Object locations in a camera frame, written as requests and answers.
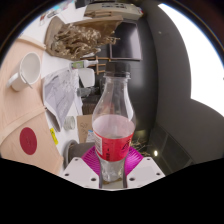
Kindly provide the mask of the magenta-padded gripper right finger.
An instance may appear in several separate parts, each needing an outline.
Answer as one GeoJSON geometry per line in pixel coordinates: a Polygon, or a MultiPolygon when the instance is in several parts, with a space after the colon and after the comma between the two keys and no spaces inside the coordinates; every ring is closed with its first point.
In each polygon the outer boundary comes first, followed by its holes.
{"type": "Polygon", "coordinates": [[[143,157],[133,147],[129,149],[124,163],[124,188],[143,187],[164,176],[165,174],[151,157],[143,157]]]}

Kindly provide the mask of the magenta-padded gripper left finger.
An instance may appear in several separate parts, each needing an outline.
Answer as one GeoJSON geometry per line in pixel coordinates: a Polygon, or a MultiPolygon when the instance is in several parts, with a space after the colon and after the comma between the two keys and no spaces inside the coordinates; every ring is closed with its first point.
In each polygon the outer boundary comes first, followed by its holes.
{"type": "Polygon", "coordinates": [[[100,188],[100,162],[91,147],[82,157],[74,157],[61,177],[84,188],[100,188]]]}

